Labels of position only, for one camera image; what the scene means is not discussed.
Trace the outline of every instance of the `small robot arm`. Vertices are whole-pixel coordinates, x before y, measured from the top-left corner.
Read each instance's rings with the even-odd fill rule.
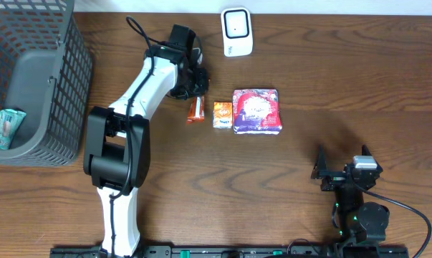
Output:
[[[153,113],[168,93],[175,99],[185,100],[202,96],[208,90],[208,73],[199,67],[203,59],[201,49],[193,48],[195,38],[188,27],[174,25],[168,42],[155,44],[145,53],[143,69],[122,97],[109,108],[94,107],[88,116],[84,172],[92,177],[101,198],[105,225],[102,251],[106,256],[114,253],[129,257],[140,239],[137,197],[150,165],[149,120]],[[148,75],[152,63],[153,74],[139,89],[130,109],[133,169],[126,186],[128,195],[115,199],[112,205],[110,197],[119,194],[127,180],[128,148],[109,143],[106,137],[126,136],[128,100]]]

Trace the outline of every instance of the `wooden table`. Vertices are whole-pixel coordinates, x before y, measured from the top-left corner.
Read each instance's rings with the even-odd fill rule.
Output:
[[[75,14],[96,56],[90,108],[119,98],[143,66],[144,40],[125,15]],[[342,168],[367,143],[385,169],[373,190],[432,222],[432,17],[253,15],[254,52],[238,58],[223,54],[219,15],[134,17],[156,39],[167,39],[174,23],[192,27],[211,74],[205,123],[186,125],[190,102],[171,99],[152,119],[138,211],[143,238],[278,245],[337,237],[334,195],[309,178],[318,144]],[[265,87],[279,91],[278,136],[212,128],[214,101]],[[391,211],[385,243],[413,255],[426,224],[378,202]],[[102,238],[101,202],[82,157],[61,168],[0,166],[0,257],[48,257],[52,247]],[[432,257],[432,240],[424,257]]]

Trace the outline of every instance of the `black clamp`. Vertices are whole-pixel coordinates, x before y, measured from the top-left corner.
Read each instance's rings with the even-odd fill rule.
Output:
[[[362,146],[363,156],[372,156],[366,145]],[[368,190],[376,185],[376,180],[380,178],[383,168],[376,162],[376,168],[356,168],[354,163],[345,164],[341,171],[330,171],[327,169],[324,149],[320,146],[319,154],[311,179],[322,179],[321,191],[336,191],[345,185],[352,184],[352,180],[365,190]]]
[[[140,115],[130,118],[133,142],[133,170],[125,194],[133,187],[142,186],[150,165],[149,120]],[[114,113],[112,108],[94,107],[87,119],[84,172],[92,177],[99,188],[120,190],[128,172],[128,146],[106,141],[117,132],[125,132],[125,116]]]
[[[209,75],[205,68],[198,66],[201,49],[193,49],[195,32],[188,27],[175,24],[169,42],[153,45],[145,56],[170,60],[178,66],[178,80],[170,96],[177,100],[203,96],[209,89]]]

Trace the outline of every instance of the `black cable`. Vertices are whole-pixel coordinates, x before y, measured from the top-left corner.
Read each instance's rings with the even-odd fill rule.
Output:
[[[133,102],[135,100],[136,95],[139,93],[139,90],[144,86],[144,84],[149,80],[150,76],[153,74],[153,70],[155,68],[155,60],[153,58],[153,53],[151,51],[152,45],[150,44],[150,41],[157,42],[158,41],[151,39],[150,37],[147,37],[147,34],[144,32],[143,28],[139,25],[139,23],[131,16],[126,17],[127,23],[132,27],[135,32],[137,32],[139,35],[143,36],[150,54],[150,69],[149,73],[145,76],[144,80],[139,84],[139,86],[136,88],[136,90],[131,95],[130,99],[128,99],[127,103],[127,110],[125,112],[125,132],[127,137],[127,145],[128,145],[128,170],[127,170],[127,178],[125,180],[125,183],[123,184],[122,189],[119,191],[119,193],[115,196],[110,195],[110,229],[112,232],[112,250],[111,253],[113,256],[115,256],[115,227],[114,227],[114,200],[121,197],[123,194],[126,193],[128,186],[130,184],[131,180],[131,173],[133,170],[133,142],[131,140],[131,126],[130,126],[130,111],[131,107],[133,105]],[[139,31],[130,23],[132,21],[139,29]]]
[[[311,246],[311,248],[313,248],[313,250],[316,252],[316,254],[320,254],[317,251],[316,247],[313,244],[311,244],[311,242],[309,242],[307,239],[295,239],[294,241],[292,241],[292,243],[290,243],[289,246],[287,247],[287,254],[290,254],[292,252],[292,247],[294,246],[295,242],[298,242],[298,241],[305,241],[306,243],[308,243]]]
[[[376,197],[376,198],[381,199],[383,201],[387,201],[387,202],[390,202],[392,204],[399,205],[400,207],[402,207],[404,209],[407,209],[409,211],[412,211],[413,213],[416,213],[417,215],[419,215],[421,218],[424,219],[424,221],[428,225],[428,234],[427,234],[426,239],[424,240],[424,243],[421,246],[421,248],[416,252],[415,255],[413,255],[413,258],[419,257],[421,255],[421,253],[424,251],[424,249],[427,247],[427,245],[429,244],[429,240],[431,240],[432,225],[431,225],[431,222],[429,221],[428,217],[426,215],[422,214],[419,210],[417,210],[417,209],[415,209],[415,208],[413,208],[411,206],[408,206],[408,205],[403,204],[403,203],[401,203],[399,201],[396,201],[396,200],[389,199],[388,197],[381,196],[381,195],[373,193],[371,191],[365,190],[364,188],[360,187],[354,181],[354,178],[352,178],[352,182],[354,183],[354,185],[356,186],[356,188],[359,189],[360,191],[362,191],[363,193],[368,194],[368,195],[373,196],[373,197]]]
[[[151,37],[148,37],[147,34],[142,30],[142,28],[140,29],[140,31],[138,29],[136,29],[131,22],[133,22],[138,28],[141,28],[141,26],[139,26],[139,23],[131,16],[127,16],[127,23],[128,25],[130,25],[131,29],[133,29],[135,32],[137,32],[139,35],[143,36],[144,38],[149,39],[152,42],[155,43],[160,43],[157,39],[153,39]]]

